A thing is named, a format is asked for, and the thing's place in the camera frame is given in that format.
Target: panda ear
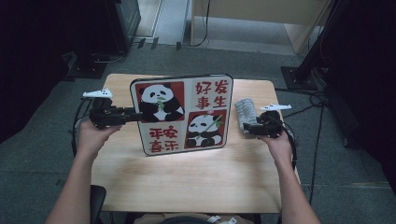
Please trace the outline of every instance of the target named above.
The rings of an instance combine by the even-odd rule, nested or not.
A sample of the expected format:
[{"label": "panda ear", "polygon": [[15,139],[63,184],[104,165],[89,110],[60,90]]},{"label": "panda ear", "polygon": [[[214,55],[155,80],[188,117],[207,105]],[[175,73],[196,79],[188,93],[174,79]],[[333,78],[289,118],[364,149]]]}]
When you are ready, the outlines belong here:
[{"label": "panda ear", "polygon": [[163,85],[164,85],[166,88],[171,89],[171,84],[170,84],[169,82],[163,83]]}]

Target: hand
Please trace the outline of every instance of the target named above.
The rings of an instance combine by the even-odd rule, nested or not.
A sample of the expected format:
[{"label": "hand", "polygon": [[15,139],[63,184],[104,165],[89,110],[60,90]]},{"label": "hand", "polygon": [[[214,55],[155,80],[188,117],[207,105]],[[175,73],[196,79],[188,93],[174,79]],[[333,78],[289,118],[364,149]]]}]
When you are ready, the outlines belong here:
[{"label": "hand", "polygon": [[285,131],[278,138],[267,136],[259,136],[259,138],[268,145],[276,165],[287,164],[291,166],[291,144]]},{"label": "hand", "polygon": [[99,130],[90,121],[81,123],[76,157],[94,161],[108,137],[120,128],[121,126],[112,126]]}]

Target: panda board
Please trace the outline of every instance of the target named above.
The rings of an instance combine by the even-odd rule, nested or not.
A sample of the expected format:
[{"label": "panda board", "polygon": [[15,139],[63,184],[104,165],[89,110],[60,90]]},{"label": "panda board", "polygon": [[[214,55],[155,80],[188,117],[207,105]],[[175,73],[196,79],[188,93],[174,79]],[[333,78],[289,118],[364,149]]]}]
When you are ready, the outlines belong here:
[{"label": "panda board", "polygon": [[233,94],[227,74],[139,78],[131,83],[143,150],[148,155],[223,147]]}]

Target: red chinese character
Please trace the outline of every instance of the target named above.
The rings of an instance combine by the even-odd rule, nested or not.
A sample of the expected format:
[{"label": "red chinese character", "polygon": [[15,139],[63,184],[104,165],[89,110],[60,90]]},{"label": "red chinese character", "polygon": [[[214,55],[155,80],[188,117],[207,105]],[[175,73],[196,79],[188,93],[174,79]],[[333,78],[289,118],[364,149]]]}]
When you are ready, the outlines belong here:
[{"label": "red chinese character", "polygon": [[224,98],[223,96],[217,96],[215,98],[215,103],[217,105],[213,106],[213,107],[223,107],[226,106],[226,104],[224,104],[224,101],[226,100],[226,98]]},{"label": "red chinese character", "polygon": [[178,143],[175,141],[165,141],[166,150],[178,149]]},{"label": "red chinese character", "polygon": [[163,146],[161,145],[161,142],[158,142],[157,140],[154,140],[154,142],[150,142],[151,144],[151,152],[161,152],[163,149]]},{"label": "red chinese character", "polygon": [[198,105],[196,105],[196,107],[198,107],[200,109],[204,109],[205,107],[208,107],[208,106],[210,106],[209,98],[204,97],[204,96],[201,98],[198,98]]},{"label": "red chinese character", "polygon": [[169,126],[169,129],[164,129],[163,134],[165,134],[168,138],[174,138],[176,136],[177,130],[173,128],[173,126]]},{"label": "red chinese character", "polygon": [[218,94],[227,93],[227,86],[228,86],[227,80],[221,80],[220,82],[216,82],[215,85],[216,85],[215,92],[217,92]]},{"label": "red chinese character", "polygon": [[160,137],[163,136],[163,130],[162,129],[150,128],[149,130],[151,131],[151,132],[149,132],[149,135],[151,137],[155,137],[157,139],[160,139]]},{"label": "red chinese character", "polygon": [[201,82],[198,82],[197,85],[195,86],[195,90],[197,91],[197,94],[200,93],[204,93],[207,94],[208,91],[212,90],[210,87],[210,85],[212,84],[211,82],[208,81],[203,81],[202,84],[206,85],[205,88],[203,88],[203,86],[201,86]]}]

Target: person's left arm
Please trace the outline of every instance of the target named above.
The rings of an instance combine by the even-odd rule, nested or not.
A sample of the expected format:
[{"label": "person's left arm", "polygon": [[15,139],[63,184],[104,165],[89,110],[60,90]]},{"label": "person's left arm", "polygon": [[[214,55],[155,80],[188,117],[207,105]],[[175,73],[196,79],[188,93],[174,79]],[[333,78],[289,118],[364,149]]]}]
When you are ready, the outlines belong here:
[{"label": "person's left arm", "polygon": [[90,223],[93,161],[108,137],[119,129],[120,126],[98,130],[91,122],[81,124],[77,155],[46,223]]}]

